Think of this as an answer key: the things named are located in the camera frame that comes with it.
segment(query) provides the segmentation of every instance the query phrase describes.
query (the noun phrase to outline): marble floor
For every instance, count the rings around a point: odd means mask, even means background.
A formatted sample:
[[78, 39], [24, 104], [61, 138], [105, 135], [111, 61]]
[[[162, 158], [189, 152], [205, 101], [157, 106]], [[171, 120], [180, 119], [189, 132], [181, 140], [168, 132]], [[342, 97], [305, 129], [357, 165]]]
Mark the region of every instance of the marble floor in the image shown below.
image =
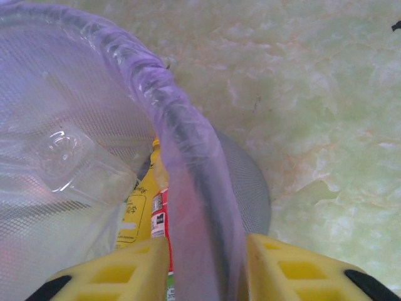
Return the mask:
[[270, 235], [401, 293], [399, 0], [57, 0], [170, 64], [263, 170]]

